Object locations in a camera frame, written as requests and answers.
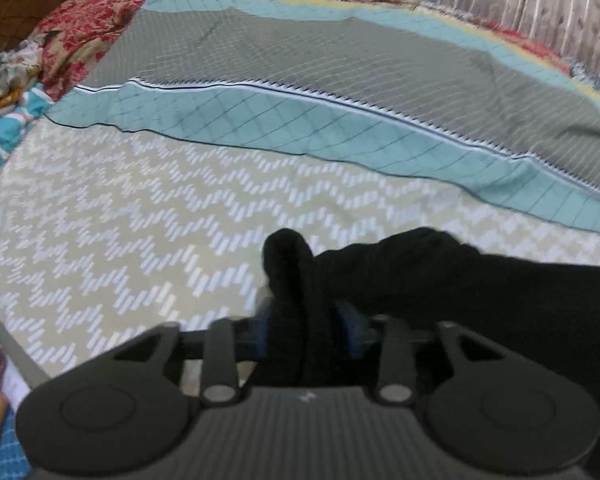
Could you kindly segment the black pants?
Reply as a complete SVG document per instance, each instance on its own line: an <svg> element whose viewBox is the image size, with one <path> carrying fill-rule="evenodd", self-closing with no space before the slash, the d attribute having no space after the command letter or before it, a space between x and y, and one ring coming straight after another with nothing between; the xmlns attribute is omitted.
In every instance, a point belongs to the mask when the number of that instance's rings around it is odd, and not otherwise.
<svg viewBox="0 0 600 480"><path fill-rule="evenodd" d="M339 311L349 306L414 328L460 324L583 386L600 406L600 266L485 254L430 228L314 255L281 229L265 240L263 269L273 300L254 385L349 382ZM600 479L600 440L588 469Z"/></svg>

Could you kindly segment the teal white patterned cloth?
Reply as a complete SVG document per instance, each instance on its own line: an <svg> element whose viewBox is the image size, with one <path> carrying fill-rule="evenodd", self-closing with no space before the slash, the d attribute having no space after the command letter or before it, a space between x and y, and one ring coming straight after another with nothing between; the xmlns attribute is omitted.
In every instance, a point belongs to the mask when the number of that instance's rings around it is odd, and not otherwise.
<svg viewBox="0 0 600 480"><path fill-rule="evenodd" d="M0 170L20 145L33 122L53 104L41 84L26 90L18 105L0 116Z"/></svg>

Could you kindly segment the patterned teal grey bedsheet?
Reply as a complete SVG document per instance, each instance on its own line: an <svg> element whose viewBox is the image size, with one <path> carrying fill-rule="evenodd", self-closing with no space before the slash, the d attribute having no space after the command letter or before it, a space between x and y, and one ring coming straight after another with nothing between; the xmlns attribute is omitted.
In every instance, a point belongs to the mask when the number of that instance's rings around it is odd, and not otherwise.
<svg viewBox="0 0 600 480"><path fill-rule="evenodd" d="M417 228L600 266L600 94L477 29L338 0L147 0L0 172L0 344L27 394L151 328L266 324L265 240L314 255ZM34 479L597 479L495 474L339 386L258 386L170 453Z"/></svg>

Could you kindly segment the red floral blanket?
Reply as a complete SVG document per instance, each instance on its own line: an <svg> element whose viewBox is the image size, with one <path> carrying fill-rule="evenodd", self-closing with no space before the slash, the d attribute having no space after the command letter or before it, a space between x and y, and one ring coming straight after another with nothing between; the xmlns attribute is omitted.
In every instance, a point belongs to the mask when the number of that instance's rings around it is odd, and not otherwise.
<svg viewBox="0 0 600 480"><path fill-rule="evenodd" d="M40 21L47 36L39 81L59 101L106 55L146 0L66 0Z"/></svg>

